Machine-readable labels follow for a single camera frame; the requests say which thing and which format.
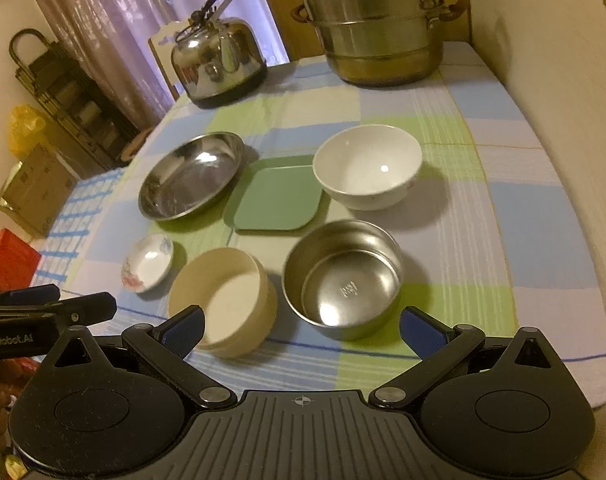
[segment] purple curtain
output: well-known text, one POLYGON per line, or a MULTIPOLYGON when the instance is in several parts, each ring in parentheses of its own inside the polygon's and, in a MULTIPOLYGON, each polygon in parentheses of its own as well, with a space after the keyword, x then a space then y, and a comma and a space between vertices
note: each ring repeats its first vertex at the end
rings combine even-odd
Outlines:
MULTIPOLYGON (((36 2, 57 38, 136 126, 152 126, 169 110, 174 100, 147 40, 205 0, 36 2)), ((269 65, 288 61, 266 0, 234 0, 224 15, 250 24, 269 65)))

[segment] small white bowl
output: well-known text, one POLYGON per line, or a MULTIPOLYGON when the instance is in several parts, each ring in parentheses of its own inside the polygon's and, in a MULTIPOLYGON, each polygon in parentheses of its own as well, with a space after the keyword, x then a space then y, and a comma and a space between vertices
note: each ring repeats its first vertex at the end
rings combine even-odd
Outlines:
POLYGON ((120 270, 120 280, 130 292, 140 294, 157 286, 172 267, 174 244, 164 234, 137 241, 120 270))
POLYGON ((180 271, 170 290, 169 315, 192 304, 205 313, 197 347, 221 358, 253 351, 276 320, 276 291, 263 266, 232 247, 212 249, 180 271))
POLYGON ((372 211, 405 198, 421 164, 422 149, 409 133, 386 124, 363 124, 326 140, 312 168, 334 200, 372 211))

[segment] stainless steel plate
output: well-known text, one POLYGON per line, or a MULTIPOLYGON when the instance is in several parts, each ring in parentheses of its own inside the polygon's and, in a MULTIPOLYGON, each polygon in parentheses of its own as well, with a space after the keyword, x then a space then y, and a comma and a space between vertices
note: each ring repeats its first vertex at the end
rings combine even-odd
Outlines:
POLYGON ((285 297, 325 335, 359 338, 387 320, 403 281, 402 258, 397 243, 379 227, 360 220, 331 222, 289 253, 285 297))
POLYGON ((145 178, 138 194, 141 213, 152 220, 173 220, 211 205, 241 167, 243 151, 241 138, 229 132, 179 146, 145 178))

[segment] green plate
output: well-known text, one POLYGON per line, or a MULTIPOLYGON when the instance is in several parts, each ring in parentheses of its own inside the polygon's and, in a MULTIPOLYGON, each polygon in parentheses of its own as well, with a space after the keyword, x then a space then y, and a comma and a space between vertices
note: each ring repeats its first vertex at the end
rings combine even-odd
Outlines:
POLYGON ((250 164, 225 206, 225 224, 239 231, 292 231, 310 222, 323 193, 313 158, 283 156, 250 164))

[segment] small floral dish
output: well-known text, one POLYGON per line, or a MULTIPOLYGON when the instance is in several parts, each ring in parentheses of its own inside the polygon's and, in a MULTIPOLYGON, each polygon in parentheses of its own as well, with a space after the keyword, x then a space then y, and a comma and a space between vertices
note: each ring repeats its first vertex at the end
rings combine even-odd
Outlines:
POLYGON ((169 272, 174 244, 163 234, 153 234, 137 241, 120 270, 120 280, 130 292, 140 294, 157 286, 169 272))

